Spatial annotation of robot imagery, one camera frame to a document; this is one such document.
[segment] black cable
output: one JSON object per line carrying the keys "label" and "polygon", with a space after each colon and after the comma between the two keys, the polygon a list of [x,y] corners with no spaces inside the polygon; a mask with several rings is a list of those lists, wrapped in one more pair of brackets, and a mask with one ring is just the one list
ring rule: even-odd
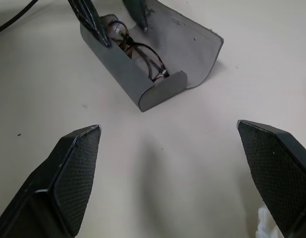
{"label": "black cable", "polygon": [[18,14],[16,14],[13,18],[7,21],[5,24],[0,26],[0,32],[12,25],[16,22],[20,17],[22,17],[38,0],[32,0],[25,8],[23,8]]}

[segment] open glasses case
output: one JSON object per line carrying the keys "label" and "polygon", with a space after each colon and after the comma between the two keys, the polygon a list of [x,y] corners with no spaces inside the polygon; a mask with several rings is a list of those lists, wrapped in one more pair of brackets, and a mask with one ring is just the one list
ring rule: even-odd
{"label": "open glasses case", "polygon": [[142,112],[201,85],[223,45],[223,38],[211,30],[157,0],[146,2],[148,31],[135,26],[129,34],[162,58],[169,76],[155,82],[148,77],[148,68],[140,57],[130,58],[115,42],[111,48],[106,48],[81,24],[84,41]]}

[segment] textured gripper pad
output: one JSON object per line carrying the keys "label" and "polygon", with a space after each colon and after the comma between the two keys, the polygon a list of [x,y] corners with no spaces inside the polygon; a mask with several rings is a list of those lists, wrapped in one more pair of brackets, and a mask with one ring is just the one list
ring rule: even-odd
{"label": "textured gripper pad", "polygon": [[55,183],[54,197],[72,236],[80,230],[92,191],[99,130],[96,128],[78,139]]}
{"label": "textured gripper pad", "polygon": [[287,233],[306,206],[306,174],[272,133],[242,122],[238,130],[254,183]]}

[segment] white cloth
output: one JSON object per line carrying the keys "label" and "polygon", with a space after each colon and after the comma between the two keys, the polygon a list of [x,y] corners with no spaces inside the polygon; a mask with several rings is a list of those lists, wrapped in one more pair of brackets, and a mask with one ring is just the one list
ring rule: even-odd
{"label": "white cloth", "polygon": [[266,206],[258,210],[256,238],[284,238]]}

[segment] white table surface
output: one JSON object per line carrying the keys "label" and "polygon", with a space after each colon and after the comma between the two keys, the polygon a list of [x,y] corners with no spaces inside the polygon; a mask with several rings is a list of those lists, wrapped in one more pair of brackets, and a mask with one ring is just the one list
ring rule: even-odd
{"label": "white table surface", "polygon": [[[27,2],[0,0],[0,25]],[[62,136],[101,124],[79,238],[255,236],[262,201],[236,124],[270,124],[306,147],[306,0],[162,2],[225,43],[206,83],[146,113],[65,0],[39,1],[0,34],[0,214]],[[127,15],[120,0],[95,3]]]}

